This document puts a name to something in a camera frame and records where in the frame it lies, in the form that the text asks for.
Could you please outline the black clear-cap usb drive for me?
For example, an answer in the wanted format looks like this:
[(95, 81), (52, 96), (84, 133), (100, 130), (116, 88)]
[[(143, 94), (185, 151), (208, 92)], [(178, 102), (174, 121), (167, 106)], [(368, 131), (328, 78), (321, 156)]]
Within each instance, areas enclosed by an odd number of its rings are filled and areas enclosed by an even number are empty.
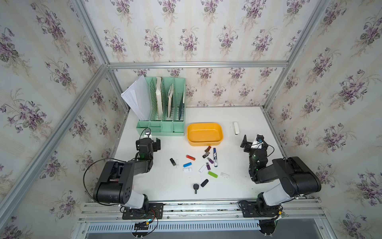
[(171, 161), (173, 166), (177, 166), (177, 164), (176, 164), (176, 162), (175, 162), (175, 160), (173, 158), (170, 158), (170, 161)]

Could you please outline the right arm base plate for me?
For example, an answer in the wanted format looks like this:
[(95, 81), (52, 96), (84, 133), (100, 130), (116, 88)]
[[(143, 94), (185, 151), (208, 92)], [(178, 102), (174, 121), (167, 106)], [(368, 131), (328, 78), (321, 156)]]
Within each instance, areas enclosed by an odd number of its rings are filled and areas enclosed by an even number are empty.
[(238, 206), (245, 218), (277, 218), (283, 210), (281, 205), (268, 206), (263, 201), (249, 202), (242, 200), (238, 202)]

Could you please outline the translucent white usb drive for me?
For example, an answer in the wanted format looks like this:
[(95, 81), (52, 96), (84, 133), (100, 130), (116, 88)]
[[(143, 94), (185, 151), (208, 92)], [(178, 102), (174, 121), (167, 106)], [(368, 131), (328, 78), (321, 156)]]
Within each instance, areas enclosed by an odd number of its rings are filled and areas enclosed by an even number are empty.
[(224, 172), (221, 172), (220, 175), (221, 175), (222, 177), (224, 177), (224, 178), (227, 178), (227, 179), (230, 178), (230, 175), (229, 175), (229, 174), (226, 174), (226, 173), (224, 173)]

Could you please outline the blue usb drive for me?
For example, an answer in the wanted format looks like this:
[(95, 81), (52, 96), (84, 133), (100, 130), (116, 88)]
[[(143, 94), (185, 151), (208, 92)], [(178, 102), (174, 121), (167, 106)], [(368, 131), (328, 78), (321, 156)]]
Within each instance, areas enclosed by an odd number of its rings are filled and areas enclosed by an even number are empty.
[(191, 162), (189, 162), (189, 163), (186, 163), (186, 164), (184, 164), (184, 165), (183, 165), (183, 168), (189, 167), (189, 166), (191, 166), (191, 165), (192, 165), (192, 163), (191, 163)]

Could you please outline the green usb drive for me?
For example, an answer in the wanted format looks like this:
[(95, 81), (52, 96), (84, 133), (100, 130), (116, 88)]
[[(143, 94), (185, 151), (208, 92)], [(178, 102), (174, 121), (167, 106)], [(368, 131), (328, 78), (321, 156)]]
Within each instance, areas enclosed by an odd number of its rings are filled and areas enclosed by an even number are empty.
[(218, 178), (218, 175), (213, 173), (213, 172), (211, 172), (211, 171), (208, 172), (208, 175), (210, 175), (213, 178)]

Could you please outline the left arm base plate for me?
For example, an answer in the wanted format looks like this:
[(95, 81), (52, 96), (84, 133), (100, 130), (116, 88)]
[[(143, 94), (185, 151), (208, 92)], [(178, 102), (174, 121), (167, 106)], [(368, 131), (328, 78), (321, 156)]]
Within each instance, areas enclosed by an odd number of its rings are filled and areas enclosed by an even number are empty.
[(149, 203), (142, 209), (122, 209), (123, 220), (143, 220), (143, 219), (162, 219), (164, 211), (163, 203)]

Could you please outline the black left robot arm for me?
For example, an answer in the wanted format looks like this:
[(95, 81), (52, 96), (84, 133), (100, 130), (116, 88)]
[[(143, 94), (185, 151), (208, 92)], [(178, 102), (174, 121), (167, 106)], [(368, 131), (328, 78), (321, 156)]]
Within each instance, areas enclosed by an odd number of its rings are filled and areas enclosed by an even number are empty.
[(87, 167), (83, 180), (93, 165), (106, 161), (93, 193), (89, 192), (85, 183), (83, 184), (86, 194), (94, 202), (103, 206), (119, 205), (143, 214), (149, 212), (148, 196), (133, 190), (133, 178), (150, 172), (154, 163), (154, 153), (161, 149), (161, 140), (159, 138), (153, 140), (151, 129), (145, 128), (135, 146), (137, 153), (129, 161), (108, 157), (97, 160)]

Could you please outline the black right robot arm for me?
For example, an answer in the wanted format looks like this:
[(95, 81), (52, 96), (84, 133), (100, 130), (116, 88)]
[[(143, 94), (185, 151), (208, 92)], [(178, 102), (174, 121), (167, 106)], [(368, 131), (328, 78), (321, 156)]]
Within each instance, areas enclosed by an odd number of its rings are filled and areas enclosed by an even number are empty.
[(263, 135), (257, 135), (254, 142), (244, 136), (240, 144), (244, 152), (249, 153), (248, 173), (255, 184), (279, 180), (272, 189), (258, 194), (256, 202), (242, 200), (238, 203), (243, 217), (277, 218), (282, 214), (282, 203), (289, 202), (301, 195), (309, 195), (321, 190), (321, 182), (313, 171), (297, 156), (273, 159), (268, 165), (270, 147)]

